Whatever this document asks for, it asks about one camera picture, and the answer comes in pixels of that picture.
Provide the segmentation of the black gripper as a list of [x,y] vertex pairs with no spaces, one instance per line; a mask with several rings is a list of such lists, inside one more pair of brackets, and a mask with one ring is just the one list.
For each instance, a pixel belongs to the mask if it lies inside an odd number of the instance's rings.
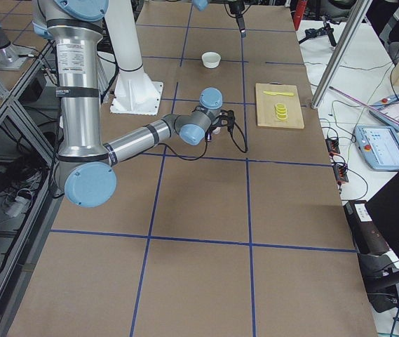
[[246,37],[246,28],[243,14],[245,12],[245,2],[244,0],[228,0],[226,2],[230,15],[236,16],[236,23],[238,25],[238,30],[241,37]]
[[217,119],[211,124],[209,131],[205,132],[205,141],[212,141],[213,131],[226,127],[229,133],[233,133],[236,118],[233,110],[221,110]]

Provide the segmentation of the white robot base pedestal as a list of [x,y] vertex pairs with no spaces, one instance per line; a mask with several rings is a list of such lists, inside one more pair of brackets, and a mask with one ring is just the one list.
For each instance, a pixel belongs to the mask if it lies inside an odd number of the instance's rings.
[[119,68],[111,112],[157,115],[163,83],[144,70],[131,2],[109,1],[104,18]]

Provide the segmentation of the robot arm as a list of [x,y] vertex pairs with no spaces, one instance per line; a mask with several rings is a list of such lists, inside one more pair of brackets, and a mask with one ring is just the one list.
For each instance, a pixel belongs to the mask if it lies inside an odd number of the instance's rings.
[[[209,1],[192,0],[191,3],[197,10],[204,11],[208,6]],[[245,9],[245,2],[243,0],[233,0],[233,1],[224,1],[223,4],[226,14],[230,18],[233,18],[236,21],[236,24],[238,26],[238,31],[241,34],[241,38],[246,38],[244,14],[247,10]]]
[[112,112],[156,114],[163,84],[144,70],[129,1],[35,1],[34,31],[55,42],[64,140],[55,181],[71,203],[99,206],[113,195],[113,166],[179,136],[189,145],[205,140],[224,119],[222,94],[201,92],[188,115],[169,114],[117,138],[101,139],[97,45],[108,31],[119,69]]

